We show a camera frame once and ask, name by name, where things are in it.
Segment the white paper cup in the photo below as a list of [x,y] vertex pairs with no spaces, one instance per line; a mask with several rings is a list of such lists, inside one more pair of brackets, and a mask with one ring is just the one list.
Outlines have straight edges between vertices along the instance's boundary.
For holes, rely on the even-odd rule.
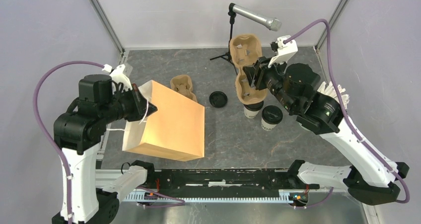
[[266,131],[270,131],[273,128],[275,128],[276,126],[277,126],[277,123],[272,124],[272,123],[266,122],[264,119],[261,119],[261,127]]
[[260,110],[257,110],[257,111],[249,110],[245,107],[244,108],[244,115],[245,115],[246,118],[253,119],[258,115],[259,111]]

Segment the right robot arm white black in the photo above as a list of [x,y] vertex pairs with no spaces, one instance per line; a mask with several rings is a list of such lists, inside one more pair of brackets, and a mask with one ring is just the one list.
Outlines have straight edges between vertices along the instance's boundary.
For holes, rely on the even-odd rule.
[[331,143],[350,162],[349,166],[326,166],[296,160],[288,169],[290,187],[308,184],[343,189],[372,206],[399,201],[406,186],[396,181],[404,180],[409,166],[381,155],[357,131],[340,103],[316,90],[320,76],[309,65],[271,64],[261,57],[243,71],[253,88],[268,90],[301,127]]

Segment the black microphone tripod stand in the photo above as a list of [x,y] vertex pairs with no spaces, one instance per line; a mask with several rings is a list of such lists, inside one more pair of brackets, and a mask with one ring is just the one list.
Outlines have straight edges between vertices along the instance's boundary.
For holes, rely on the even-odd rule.
[[216,60],[216,59],[219,59],[219,58],[224,59],[225,61],[229,62],[233,66],[236,75],[238,75],[238,70],[237,70],[235,64],[232,61],[232,56],[231,56],[231,53],[230,53],[230,42],[231,42],[232,36],[233,36],[233,26],[234,26],[234,23],[235,23],[236,13],[229,10],[228,15],[230,16],[230,20],[229,20],[230,34],[229,34],[229,40],[228,40],[228,51],[225,54],[210,58],[210,61]]

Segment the brown paper bag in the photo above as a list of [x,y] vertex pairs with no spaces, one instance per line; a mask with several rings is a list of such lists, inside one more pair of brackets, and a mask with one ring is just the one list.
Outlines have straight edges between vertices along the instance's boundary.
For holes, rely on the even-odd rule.
[[205,107],[153,80],[139,89],[157,111],[126,123],[122,150],[178,161],[203,158]]

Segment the silver microphone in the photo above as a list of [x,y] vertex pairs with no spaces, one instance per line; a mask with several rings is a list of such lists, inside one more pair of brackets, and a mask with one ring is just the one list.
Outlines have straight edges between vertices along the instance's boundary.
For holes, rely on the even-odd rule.
[[265,26],[270,31],[279,31],[281,28],[281,22],[275,17],[268,17],[257,14],[256,12],[253,12],[250,9],[244,8],[235,3],[231,3],[228,9],[230,12],[236,13],[244,18]]

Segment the white wrapped straws bundle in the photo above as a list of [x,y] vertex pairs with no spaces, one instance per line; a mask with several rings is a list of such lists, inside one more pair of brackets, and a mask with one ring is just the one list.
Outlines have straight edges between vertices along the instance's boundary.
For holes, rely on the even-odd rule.
[[331,81],[329,83],[324,81],[320,84],[317,91],[334,98],[337,102],[341,100],[343,102],[344,108],[347,110],[350,96],[346,94],[346,89],[342,88],[340,84],[338,84],[337,88],[335,89]]

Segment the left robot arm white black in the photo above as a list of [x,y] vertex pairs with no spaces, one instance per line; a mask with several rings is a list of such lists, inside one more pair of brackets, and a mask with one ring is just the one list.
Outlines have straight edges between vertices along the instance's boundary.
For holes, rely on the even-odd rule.
[[109,75],[85,76],[73,105],[54,122],[54,141],[67,159],[71,182],[54,224],[109,224],[134,189],[156,182],[153,165],[137,160],[109,185],[96,187],[96,156],[107,126],[121,119],[137,122],[157,111],[135,84],[117,92],[115,85]]

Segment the black lid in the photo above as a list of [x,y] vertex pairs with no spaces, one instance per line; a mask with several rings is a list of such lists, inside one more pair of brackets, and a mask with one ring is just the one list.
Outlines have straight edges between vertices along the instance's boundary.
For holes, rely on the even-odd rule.
[[283,120],[283,112],[275,105],[268,105],[262,110],[262,119],[271,125],[277,125]]
[[244,104],[244,107],[249,111],[260,111],[264,106],[264,101],[254,103],[254,104]]
[[228,98],[224,92],[214,91],[209,95],[209,102],[214,108],[222,108],[228,103]]

